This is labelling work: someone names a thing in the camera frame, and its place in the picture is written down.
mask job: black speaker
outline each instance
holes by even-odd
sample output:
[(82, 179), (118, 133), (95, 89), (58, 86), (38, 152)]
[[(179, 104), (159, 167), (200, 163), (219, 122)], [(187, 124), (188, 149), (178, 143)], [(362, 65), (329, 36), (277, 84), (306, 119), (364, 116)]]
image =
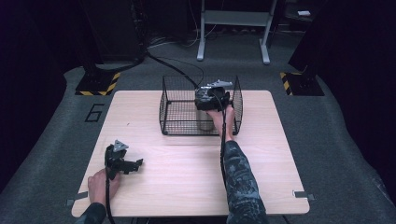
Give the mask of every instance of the black speaker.
[(140, 1), (80, 0), (103, 62), (143, 57), (144, 18)]

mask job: gray carpet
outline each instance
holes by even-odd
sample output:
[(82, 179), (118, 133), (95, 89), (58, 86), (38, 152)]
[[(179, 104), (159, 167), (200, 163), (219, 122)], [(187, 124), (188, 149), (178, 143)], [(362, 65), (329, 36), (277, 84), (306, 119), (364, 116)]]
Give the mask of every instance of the gray carpet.
[[(242, 89), (268, 90), (288, 138), (305, 191), (315, 196), (305, 215), (287, 216), (292, 224), (396, 223), (396, 208), (388, 200), (380, 178), (362, 158), (350, 138), (340, 108), (320, 78), (325, 96), (288, 96), (280, 72), (295, 72), (288, 60), (300, 37), (277, 34), (270, 48), (270, 65), (263, 65), (259, 36), (218, 36), (207, 40), (205, 60), (196, 61), (198, 43), (150, 48), (155, 56), (201, 67), (206, 76), (238, 75)], [(166, 60), (188, 75), (201, 75), (197, 68)], [(115, 91), (161, 90), (163, 75), (177, 73), (147, 58), (121, 73)], [(64, 74), (67, 90), (47, 129), (28, 158), (13, 176), (0, 198), (0, 223), (73, 223), (71, 208), (65, 207), (79, 189), (99, 135), (109, 96), (76, 96), (82, 68)], [(93, 104), (103, 110), (98, 122), (84, 122)], [(270, 216), (271, 223), (286, 223)], [(116, 223), (131, 223), (130, 217)]]

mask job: yellow and black hazard tape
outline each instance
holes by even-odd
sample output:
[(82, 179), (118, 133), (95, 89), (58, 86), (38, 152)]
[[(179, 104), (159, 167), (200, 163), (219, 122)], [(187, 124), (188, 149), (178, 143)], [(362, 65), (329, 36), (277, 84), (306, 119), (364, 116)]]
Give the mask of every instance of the yellow and black hazard tape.
[(286, 74), (300, 75), (301, 73), (280, 73), (280, 77), (282, 78), (283, 87), (285, 88), (286, 94), (293, 95)]
[(120, 73), (114, 75), (106, 91), (76, 91), (76, 95), (109, 95), (111, 94), (111, 92), (113, 92), (114, 88), (116, 87), (119, 77), (120, 77)]

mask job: person's left hand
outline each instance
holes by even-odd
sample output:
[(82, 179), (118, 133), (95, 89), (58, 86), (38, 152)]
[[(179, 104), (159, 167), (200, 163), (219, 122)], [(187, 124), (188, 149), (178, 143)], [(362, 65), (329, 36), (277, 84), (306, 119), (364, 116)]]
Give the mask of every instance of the person's left hand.
[[(116, 195), (120, 187), (120, 173), (116, 174), (113, 180), (110, 180), (109, 198), (110, 200)], [(88, 194), (91, 203), (101, 203), (106, 207), (106, 170), (98, 171), (94, 176), (88, 177)]]

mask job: hand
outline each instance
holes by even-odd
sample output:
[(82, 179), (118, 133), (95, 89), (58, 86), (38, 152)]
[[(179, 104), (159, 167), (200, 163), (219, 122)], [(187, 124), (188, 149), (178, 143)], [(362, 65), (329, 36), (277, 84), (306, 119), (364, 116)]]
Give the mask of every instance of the hand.
[[(223, 116), (221, 111), (217, 110), (207, 110), (206, 113), (212, 117), (213, 123), (215, 124), (216, 129), (219, 132), (219, 136), (222, 137), (222, 125), (223, 125)], [(225, 141), (233, 140), (233, 120), (235, 118), (235, 112), (233, 111), (233, 107), (228, 105), (225, 109), (226, 114), (226, 132), (225, 132)]]
[[(120, 187), (120, 173), (117, 173), (113, 180), (110, 180), (109, 198), (116, 195)], [(88, 193), (91, 203), (101, 203), (106, 207), (106, 170), (102, 169), (94, 176), (88, 177)]]

